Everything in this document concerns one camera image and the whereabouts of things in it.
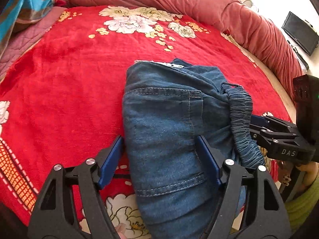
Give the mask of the right hand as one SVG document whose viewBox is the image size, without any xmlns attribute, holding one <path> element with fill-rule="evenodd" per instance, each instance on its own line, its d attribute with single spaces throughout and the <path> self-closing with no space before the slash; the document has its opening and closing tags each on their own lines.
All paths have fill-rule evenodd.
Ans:
<svg viewBox="0 0 319 239">
<path fill-rule="evenodd" d="M 305 172 L 305 175 L 302 180 L 302 186 L 307 188 L 315 181 L 317 174 L 318 174 L 318 163 L 316 162 L 309 162 L 306 165 L 301 164 L 292 164 L 287 161 L 279 161 L 277 160 L 277 164 L 279 166 L 278 169 L 278 180 L 280 183 L 287 186 L 290 181 L 290 174 L 293 167 L 296 167 L 297 170 Z"/>
</svg>

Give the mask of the green sleeve right forearm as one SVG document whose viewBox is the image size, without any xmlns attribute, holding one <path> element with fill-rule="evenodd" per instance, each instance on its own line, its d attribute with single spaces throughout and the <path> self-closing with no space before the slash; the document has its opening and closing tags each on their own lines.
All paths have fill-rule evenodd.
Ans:
<svg viewBox="0 0 319 239">
<path fill-rule="evenodd" d="M 318 177 L 299 197 L 285 203 L 292 232 L 296 232 L 312 212 L 319 198 Z"/>
</svg>

